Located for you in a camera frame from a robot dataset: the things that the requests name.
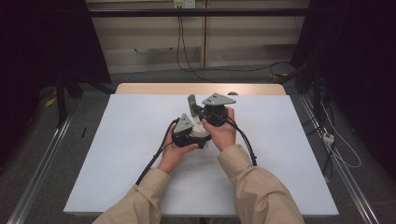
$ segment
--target beige shirt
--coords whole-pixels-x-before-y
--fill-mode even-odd
[[[243,224],[304,223],[289,191],[276,176],[253,166],[248,154],[235,145],[223,150],[219,163],[234,186],[235,211]],[[151,168],[93,223],[160,223],[160,204],[170,176]]]

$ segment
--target person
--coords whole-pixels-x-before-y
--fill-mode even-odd
[[[230,119],[234,111],[226,107]],[[269,171],[253,166],[248,154],[235,144],[236,129],[230,124],[215,127],[203,119],[204,128],[219,149],[218,160],[234,188],[234,207],[243,224],[304,223],[300,211],[289,191]],[[162,159],[157,168],[151,168],[140,184],[134,185],[114,206],[106,210],[93,223],[160,223],[161,199],[170,181],[172,170],[183,156],[198,148],[192,144],[177,147],[172,144],[170,129]]]

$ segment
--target gray floor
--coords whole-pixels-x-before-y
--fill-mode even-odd
[[[247,69],[258,66],[234,66],[233,68]],[[274,66],[274,73],[288,73],[292,69],[286,64]],[[202,71],[198,75],[217,82],[265,83],[269,80],[269,69],[251,73],[230,71]],[[192,73],[180,70],[140,72],[133,74],[113,75],[116,87],[121,82],[204,82]],[[88,152],[100,119],[106,109],[108,95],[86,85],[82,85],[84,95],[82,99],[68,99],[68,107],[78,105],[70,127],[61,143],[60,148],[51,164],[49,172],[35,197],[25,223],[90,223],[94,217],[74,217],[63,213],[68,195],[73,188],[73,181],[78,175],[86,153]],[[294,103],[296,112],[304,123],[310,118],[301,103],[291,81],[285,89]],[[24,140],[16,148],[15,154],[4,167],[0,176],[0,223],[7,223],[18,199],[21,197],[35,168],[40,162],[50,139],[54,134],[57,123],[57,107],[44,107],[49,96],[43,97],[36,111],[35,117]],[[332,103],[337,131],[352,145],[362,160],[362,166],[350,169],[359,186],[369,200],[381,223],[393,223],[396,220],[396,183],[371,157],[364,143],[353,134],[347,119]],[[312,123],[304,126],[306,132],[314,129]],[[326,160],[326,152],[317,134],[307,136],[309,143],[322,167]],[[355,156],[348,147],[336,136],[336,146],[345,161],[356,163]],[[332,196],[339,209],[337,217],[306,218],[306,223],[364,223],[355,202],[350,197],[344,182],[336,169],[333,169],[331,182],[328,184]],[[167,218],[166,223],[180,223],[181,220]]]

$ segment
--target metal rail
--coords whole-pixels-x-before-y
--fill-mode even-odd
[[[37,10],[32,15],[51,17],[304,17],[334,13],[327,8],[186,8]]]
[[[315,119],[315,114],[312,111],[313,105],[309,99],[305,99],[302,95],[300,95],[300,100],[303,103],[303,106],[309,116],[312,119],[312,122],[316,128],[319,127],[318,121]],[[319,138],[322,136],[322,132],[318,130]],[[326,150],[330,153],[331,147],[328,144],[325,144]],[[333,150],[338,156],[341,158],[338,149],[335,147]],[[361,213],[361,217],[363,218],[364,222],[367,224],[379,224],[380,221],[376,217],[374,209],[370,205],[369,201],[367,200],[366,196],[364,195],[363,191],[359,187],[358,183],[356,182],[355,178],[353,177],[352,173],[350,173],[348,167],[337,158],[334,157],[332,154],[332,162],[337,169],[338,173],[341,176],[341,179],[346,186],[354,204],[358,208],[359,212]]]
[[[26,219],[33,202],[35,201],[35,197],[44,181],[44,178],[50,169],[50,165],[56,156],[56,152],[58,151],[58,148],[64,139],[64,135],[66,134],[70,125],[71,118],[76,112],[77,108],[78,103],[71,108],[69,116],[66,118],[64,124],[60,128],[56,129],[55,134],[53,135],[52,140],[49,143],[43,158],[41,159],[41,162],[35,170],[35,174],[29,181],[27,188],[19,199],[17,206],[12,212],[7,224],[22,224]]]

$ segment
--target gray gripper jaw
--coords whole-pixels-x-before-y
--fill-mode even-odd
[[[194,125],[192,121],[189,119],[189,117],[186,114],[183,114],[174,129],[174,133],[184,132],[192,128],[193,126]]]
[[[211,96],[202,101],[202,104],[204,105],[230,105],[235,103],[236,101],[234,99],[220,95],[218,93],[213,93]]]

